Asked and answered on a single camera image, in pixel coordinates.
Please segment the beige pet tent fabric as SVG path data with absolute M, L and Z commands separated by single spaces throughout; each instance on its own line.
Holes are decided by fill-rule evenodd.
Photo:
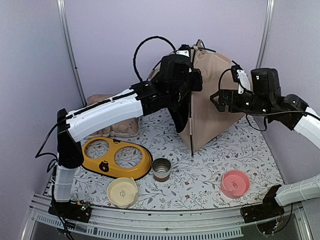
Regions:
M 238 84 L 233 81 L 229 69 L 232 64 L 219 58 L 214 53 L 200 50 L 194 44 L 190 56 L 193 56 L 193 47 L 196 50 L 194 67 L 200 69 L 202 75 L 202 91 L 192 92 L 192 124 L 194 153 L 227 130 L 244 116 L 243 113 L 219 112 L 210 101 L 210 96 L 218 91 L 218 86 L 227 90 L 238 90 Z M 190 149 L 189 104 L 191 96 L 184 99 L 184 103 L 177 111 L 170 110 L 170 116 L 175 129 L 183 142 Z

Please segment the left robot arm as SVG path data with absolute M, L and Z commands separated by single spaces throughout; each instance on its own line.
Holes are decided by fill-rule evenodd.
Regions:
M 75 211 L 69 200 L 75 172 L 84 162 L 82 139 L 119 122 L 165 108 L 180 133 L 188 122 L 191 93 L 202 89 L 201 71 L 194 68 L 190 57 L 171 54 L 161 59 L 159 72 L 150 81 L 141 80 L 111 98 L 79 110 L 59 110 L 58 163 L 52 194 L 55 209 L 63 217 L 70 217 Z

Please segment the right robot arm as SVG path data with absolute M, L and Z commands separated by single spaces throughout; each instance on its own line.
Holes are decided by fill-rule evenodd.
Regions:
M 304 136 L 317 148 L 320 146 L 320 117 L 303 99 L 295 94 L 282 96 L 278 71 L 275 68 L 251 70 L 251 79 L 239 66 L 232 66 L 232 79 L 237 90 L 218 88 L 210 101 L 219 112 L 244 113 L 263 117 L 266 125 L 278 121 L 289 130 Z M 315 175 L 292 184 L 271 187 L 258 213 L 269 218 L 278 207 L 306 201 L 320 196 L 320 176 Z

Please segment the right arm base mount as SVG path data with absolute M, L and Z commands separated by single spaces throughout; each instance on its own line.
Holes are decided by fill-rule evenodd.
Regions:
M 271 206 L 270 204 L 244 204 L 240 208 L 240 214 L 245 223 L 258 222 L 257 230 L 263 235 L 273 235 L 282 222 L 285 210 L 281 206 Z

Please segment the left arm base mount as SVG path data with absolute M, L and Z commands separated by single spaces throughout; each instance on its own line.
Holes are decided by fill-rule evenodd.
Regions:
M 62 219 L 88 223 L 91 217 L 92 208 L 89 201 L 57 202 L 52 199 L 48 213 Z

